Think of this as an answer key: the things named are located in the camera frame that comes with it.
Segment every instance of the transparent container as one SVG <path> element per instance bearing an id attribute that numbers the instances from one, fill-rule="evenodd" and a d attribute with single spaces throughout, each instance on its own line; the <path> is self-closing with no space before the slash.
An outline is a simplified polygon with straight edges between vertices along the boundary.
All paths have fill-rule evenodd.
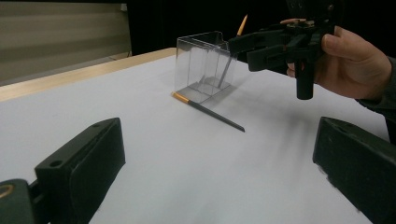
<path id="1" fill-rule="evenodd" d="M 201 103 L 232 84 L 236 55 L 221 32 L 177 39 L 175 91 Z"/>

